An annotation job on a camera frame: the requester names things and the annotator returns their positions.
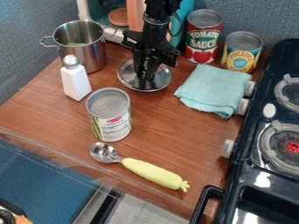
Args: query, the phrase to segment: burner grate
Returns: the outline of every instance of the burner grate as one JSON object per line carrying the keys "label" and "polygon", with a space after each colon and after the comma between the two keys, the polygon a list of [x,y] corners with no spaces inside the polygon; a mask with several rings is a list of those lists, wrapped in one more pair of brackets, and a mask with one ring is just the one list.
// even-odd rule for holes
{"label": "burner grate", "polygon": [[299,114],[299,78],[285,74],[275,86],[275,97],[281,105]]}
{"label": "burner grate", "polygon": [[299,126],[273,121],[261,133],[259,149],[278,169],[299,175]]}

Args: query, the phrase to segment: gray wall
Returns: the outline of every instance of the gray wall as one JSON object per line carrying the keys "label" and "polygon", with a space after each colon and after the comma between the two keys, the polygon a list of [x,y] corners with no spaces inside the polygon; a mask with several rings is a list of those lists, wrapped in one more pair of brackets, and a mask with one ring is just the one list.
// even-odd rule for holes
{"label": "gray wall", "polygon": [[236,31],[255,32],[266,48],[281,39],[299,38],[299,0],[197,0],[196,8],[223,16],[222,38]]}
{"label": "gray wall", "polygon": [[0,1],[0,104],[57,57],[38,41],[77,17],[75,0]]}

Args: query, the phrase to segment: stove knob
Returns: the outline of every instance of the stove knob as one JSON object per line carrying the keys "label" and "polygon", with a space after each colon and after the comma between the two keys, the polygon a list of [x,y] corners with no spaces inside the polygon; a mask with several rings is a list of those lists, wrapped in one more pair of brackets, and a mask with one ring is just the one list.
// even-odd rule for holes
{"label": "stove knob", "polygon": [[247,97],[252,96],[252,94],[254,92],[254,86],[255,86],[255,81],[250,80],[246,85],[244,95]]}
{"label": "stove knob", "polygon": [[265,116],[266,118],[272,118],[275,116],[276,114],[276,107],[273,103],[267,103],[264,107],[264,109],[262,110],[262,114],[263,116]]}
{"label": "stove knob", "polygon": [[244,114],[246,114],[247,108],[249,105],[249,100],[248,99],[241,99],[240,100],[240,104],[237,110],[237,114],[243,116]]}
{"label": "stove knob", "polygon": [[227,139],[223,145],[222,157],[230,158],[233,152],[234,140]]}

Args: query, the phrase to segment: salt shaker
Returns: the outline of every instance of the salt shaker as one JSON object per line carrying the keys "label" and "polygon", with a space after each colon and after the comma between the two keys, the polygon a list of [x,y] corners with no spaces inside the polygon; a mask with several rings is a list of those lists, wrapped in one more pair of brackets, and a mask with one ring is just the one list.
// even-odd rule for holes
{"label": "salt shaker", "polygon": [[85,67],[72,54],[65,56],[63,65],[60,72],[65,95],[76,101],[82,100],[92,91]]}

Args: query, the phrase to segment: can lid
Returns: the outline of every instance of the can lid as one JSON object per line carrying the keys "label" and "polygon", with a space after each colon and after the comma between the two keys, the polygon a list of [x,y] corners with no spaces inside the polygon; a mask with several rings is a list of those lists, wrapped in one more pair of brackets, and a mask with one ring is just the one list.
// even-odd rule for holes
{"label": "can lid", "polygon": [[86,107],[90,114],[99,118],[121,116],[129,107],[129,96],[119,88],[105,87],[88,97]]}
{"label": "can lid", "polygon": [[207,28],[222,23],[222,17],[214,10],[194,10],[189,13],[187,20],[198,28]]}
{"label": "can lid", "polygon": [[76,56],[73,54],[68,54],[62,60],[63,66],[67,69],[74,69],[79,65],[79,61]]}
{"label": "can lid", "polygon": [[262,47],[259,36],[249,31],[236,31],[226,37],[226,43],[238,50],[252,51]]}

